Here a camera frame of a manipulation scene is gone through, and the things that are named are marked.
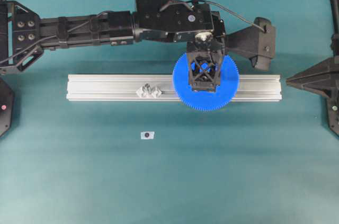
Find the black cable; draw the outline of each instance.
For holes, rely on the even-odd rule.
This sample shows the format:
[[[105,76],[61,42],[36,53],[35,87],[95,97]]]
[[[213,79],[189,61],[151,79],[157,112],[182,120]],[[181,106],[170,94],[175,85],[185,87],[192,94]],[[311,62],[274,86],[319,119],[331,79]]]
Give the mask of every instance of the black cable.
[[[219,4],[219,3],[215,3],[215,2],[211,2],[211,1],[207,1],[207,0],[190,0],[190,1],[187,1],[187,3],[192,3],[192,2],[208,3],[208,4],[214,5],[214,6],[216,6],[216,7],[219,7],[219,8],[221,8],[222,10],[228,12],[229,14],[231,14],[231,15],[233,15],[233,16],[236,16],[236,17],[239,18],[240,20],[246,22],[247,24],[250,24],[250,25],[252,25],[252,26],[254,26],[254,27],[260,29],[261,31],[266,32],[265,29],[263,29],[261,26],[259,26],[259,25],[255,24],[255,23],[253,23],[253,22],[251,22],[251,21],[245,19],[244,17],[240,16],[240,15],[237,14],[236,12],[231,11],[230,9],[228,9],[228,8],[226,8],[226,7],[224,7],[224,6],[222,6],[222,5]]]
[[[113,11],[103,11],[103,12],[100,12],[99,14],[96,15],[96,17],[100,17],[101,15],[103,15],[103,14],[108,14],[108,13],[110,13],[110,12],[113,12]],[[89,24],[90,21],[91,21],[91,20],[88,20],[88,21],[86,21],[86,22],[84,22],[84,23],[82,23],[82,24],[80,24],[80,25],[77,25],[77,26],[75,26],[75,27],[73,27],[73,28],[67,30],[67,32],[68,32],[68,33],[73,32],[73,31],[75,31],[76,29],[81,28],[81,27],[83,27],[83,26]],[[42,38],[42,39],[40,39],[40,40],[37,40],[36,42],[34,42],[33,44],[29,45],[28,47],[25,47],[23,50],[20,50],[18,53],[15,53],[14,55],[11,55],[11,56],[9,56],[9,57],[6,58],[6,59],[3,59],[2,61],[0,61],[0,64],[2,64],[2,63],[4,63],[4,62],[6,62],[6,61],[9,61],[9,60],[11,60],[11,59],[13,59],[13,58],[15,58],[15,57],[21,55],[22,53],[24,53],[24,52],[27,51],[28,49],[34,47],[36,44],[39,44],[40,42],[43,42],[43,41],[49,40],[49,39],[53,39],[53,38],[56,38],[56,37],[57,37],[57,35],[55,34],[55,35],[51,35],[51,36],[48,36],[48,37],[44,37],[44,38]]]

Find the bolt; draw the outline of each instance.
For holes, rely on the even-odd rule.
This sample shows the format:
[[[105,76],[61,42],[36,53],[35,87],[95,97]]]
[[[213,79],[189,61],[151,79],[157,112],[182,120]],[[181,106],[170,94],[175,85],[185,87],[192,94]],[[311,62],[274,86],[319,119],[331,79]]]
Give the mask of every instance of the bolt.
[[[35,23],[34,23],[34,21],[30,20],[30,21],[27,22],[27,25],[29,27],[33,27],[33,26],[35,26]]]
[[[189,15],[188,20],[189,20],[190,22],[194,22],[194,21],[195,21],[195,16]]]
[[[25,36],[24,35],[19,35],[18,37],[17,37],[17,39],[19,40],[19,41],[24,41],[25,40]]]
[[[35,35],[33,33],[30,33],[30,34],[28,34],[28,38],[30,40],[34,40],[35,39]]]
[[[22,21],[19,21],[19,22],[17,23],[17,27],[23,28],[24,26],[25,26],[25,23],[22,22]]]

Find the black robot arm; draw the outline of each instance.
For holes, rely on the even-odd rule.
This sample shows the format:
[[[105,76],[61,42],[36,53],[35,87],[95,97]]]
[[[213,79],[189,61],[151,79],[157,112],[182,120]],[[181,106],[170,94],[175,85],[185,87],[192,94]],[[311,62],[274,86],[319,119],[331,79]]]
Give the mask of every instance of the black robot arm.
[[[8,32],[12,24],[12,33]],[[8,53],[12,38],[13,53]],[[187,42],[189,84],[194,91],[216,90],[220,66],[232,51],[252,66],[268,70],[275,54],[275,27],[256,18],[254,24],[226,34],[219,12],[207,2],[191,0],[136,0],[136,11],[105,11],[97,15],[41,19],[15,1],[0,3],[0,73],[26,70],[45,49],[128,45],[142,40]]]

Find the white sticker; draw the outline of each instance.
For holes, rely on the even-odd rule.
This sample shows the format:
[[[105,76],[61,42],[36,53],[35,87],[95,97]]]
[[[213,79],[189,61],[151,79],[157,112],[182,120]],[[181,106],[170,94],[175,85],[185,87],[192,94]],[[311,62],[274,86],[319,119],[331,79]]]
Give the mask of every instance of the white sticker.
[[[154,139],[154,134],[155,132],[154,131],[143,131],[141,133],[141,139]]]

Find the teal table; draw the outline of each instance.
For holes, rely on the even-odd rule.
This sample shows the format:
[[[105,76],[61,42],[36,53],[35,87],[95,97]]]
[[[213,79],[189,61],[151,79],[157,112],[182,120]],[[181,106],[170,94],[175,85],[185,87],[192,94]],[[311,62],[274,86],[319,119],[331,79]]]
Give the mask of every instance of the teal table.
[[[134,0],[17,0],[42,18]],[[181,103],[72,103],[67,75],[171,73],[185,44],[46,51],[21,75],[0,140],[1,224],[339,223],[339,140],[324,100],[284,80],[332,55],[329,0],[212,0],[277,28],[283,101],[198,112]],[[227,31],[245,23],[222,12]],[[232,56],[242,74],[262,73]],[[154,131],[154,140],[140,140]]]

